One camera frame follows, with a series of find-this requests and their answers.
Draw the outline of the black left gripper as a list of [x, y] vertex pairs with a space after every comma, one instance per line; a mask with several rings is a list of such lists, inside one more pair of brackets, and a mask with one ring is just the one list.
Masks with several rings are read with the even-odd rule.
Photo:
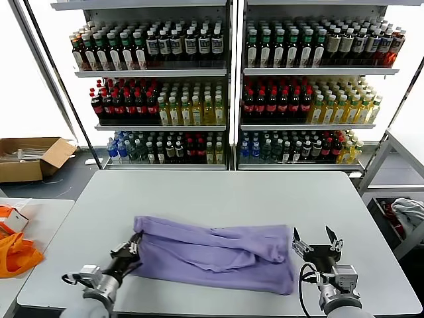
[[129, 244], [120, 244], [110, 251], [109, 275], [125, 277], [142, 265], [138, 251], [143, 232], [135, 233]]

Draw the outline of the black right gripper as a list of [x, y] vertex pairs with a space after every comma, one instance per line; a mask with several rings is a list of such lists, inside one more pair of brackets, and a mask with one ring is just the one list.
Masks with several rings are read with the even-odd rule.
[[331, 269], [340, 259], [343, 248], [343, 239], [338, 238], [335, 232], [326, 226], [331, 245], [309, 246], [300, 239], [297, 229], [293, 228], [293, 240], [291, 247], [295, 253], [305, 262], [312, 263], [316, 269]]

